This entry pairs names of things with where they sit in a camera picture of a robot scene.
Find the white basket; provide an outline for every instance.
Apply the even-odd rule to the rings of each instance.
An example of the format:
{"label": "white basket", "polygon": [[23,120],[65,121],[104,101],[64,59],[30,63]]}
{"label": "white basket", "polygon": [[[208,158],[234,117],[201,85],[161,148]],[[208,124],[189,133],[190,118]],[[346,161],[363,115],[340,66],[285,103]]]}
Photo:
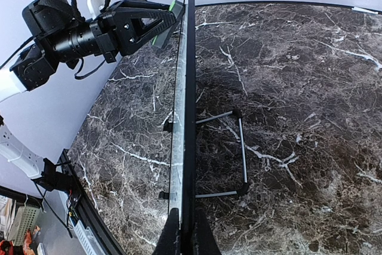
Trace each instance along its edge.
{"label": "white basket", "polygon": [[105,255],[89,227],[85,229],[84,225],[79,220],[74,230],[87,255]]}
{"label": "white basket", "polygon": [[7,239],[14,241],[15,246],[23,245],[26,232],[28,229],[33,232],[39,215],[40,208],[31,206],[20,207],[17,210],[10,235]]}

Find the black bracket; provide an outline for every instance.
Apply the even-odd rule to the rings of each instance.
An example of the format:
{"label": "black bracket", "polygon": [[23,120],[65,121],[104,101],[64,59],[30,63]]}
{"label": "black bracket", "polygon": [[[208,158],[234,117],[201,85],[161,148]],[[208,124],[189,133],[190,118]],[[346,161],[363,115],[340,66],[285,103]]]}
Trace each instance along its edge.
{"label": "black bracket", "polygon": [[249,183],[248,182],[243,182],[243,185],[241,188],[237,189],[236,192],[238,196],[243,196],[246,195],[249,189]]}
{"label": "black bracket", "polygon": [[76,186],[73,176],[68,176],[67,174],[56,171],[58,166],[68,164],[69,162],[55,165],[49,159],[44,158],[44,163],[44,171],[41,173],[41,177],[32,179],[32,181],[42,186],[47,191],[56,189],[70,194],[70,191]]}
{"label": "black bracket", "polygon": [[178,208],[171,209],[153,255],[221,255],[208,220],[201,209],[195,211],[193,234],[190,242],[186,242],[187,251],[182,251],[181,248],[185,247],[181,246],[179,219]]}
{"label": "black bracket", "polygon": [[168,192],[161,191],[159,193],[159,199],[169,200],[170,199],[170,194]]}
{"label": "black bracket", "polygon": [[163,125],[163,131],[167,131],[169,133],[172,133],[174,128],[174,123],[170,122],[168,119],[165,121],[165,124]]}
{"label": "black bracket", "polygon": [[[176,18],[169,8],[166,4],[142,0],[124,0],[110,6],[90,24],[106,61],[115,61],[113,58],[108,59],[106,53],[117,50],[122,56],[132,55],[156,35],[174,25]],[[151,22],[145,24],[142,19]],[[104,47],[104,43],[113,45]]]}
{"label": "black bracket", "polygon": [[237,119],[243,118],[243,114],[241,114],[241,110],[239,110],[239,109],[233,109],[232,115],[234,115]]}

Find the dark marble surface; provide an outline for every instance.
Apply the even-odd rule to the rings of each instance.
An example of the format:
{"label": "dark marble surface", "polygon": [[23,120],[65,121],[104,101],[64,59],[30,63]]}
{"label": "dark marble surface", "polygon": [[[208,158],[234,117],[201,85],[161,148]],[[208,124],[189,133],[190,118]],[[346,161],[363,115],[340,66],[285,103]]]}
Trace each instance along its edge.
{"label": "dark marble surface", "polygon": [[[197,10],[198,118],[240,108],[249,192],[198,199],[223,254],[382,253],[382,18],[343,8]],[[127,254],[167,217],[177,35],[121,63],[71,158]],[[198,127],[198,191],[241,184],[234,119]]]}

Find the red object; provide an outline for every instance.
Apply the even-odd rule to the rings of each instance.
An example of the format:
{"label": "red object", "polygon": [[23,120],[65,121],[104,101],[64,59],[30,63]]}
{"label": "red object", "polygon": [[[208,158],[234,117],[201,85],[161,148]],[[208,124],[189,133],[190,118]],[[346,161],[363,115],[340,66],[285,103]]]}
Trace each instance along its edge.
{"label": "red object", "polygon": [[[8,252],[5,252],[3,248],[7,246],[8,247]],[[8,242],[6,240],[3,240],[0,242],[0,255],[13,255],[13,244],[12,242]]]}
{"label": "red object", "polygon": [[35,255],[35,252],[33,252],[32,249],[30,249],[30,245],[32,243],[32,233],[30,233],[30,230],[28,230],[25,234],[24,238],[24,245],[23,245],[23,251],[25,255]]}

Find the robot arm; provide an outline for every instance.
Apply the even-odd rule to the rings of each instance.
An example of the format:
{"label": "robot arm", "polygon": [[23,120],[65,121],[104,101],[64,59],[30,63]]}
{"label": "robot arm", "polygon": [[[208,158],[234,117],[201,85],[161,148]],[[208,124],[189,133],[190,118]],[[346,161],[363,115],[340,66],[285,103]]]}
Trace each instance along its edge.
{"label": "robot arm", "polygon": [[[100,3],[88,0],[89,5]],[[0,68],[0,102],[48,82],[60,63],[74,69],[90,55],[106,63],[131,55],[155,38],[162,48],[184,14],[183,4],[165,5],[141,0],[119,1],[107,9],[90,9],[92,19],[81,21],[67,0],[35,0],[23,10],[34,44],[25,48],[11,67]],[[69,193],[73,179],[56,171],[58,165],[31,152],[0,116],[0,155],[48,191]]]}

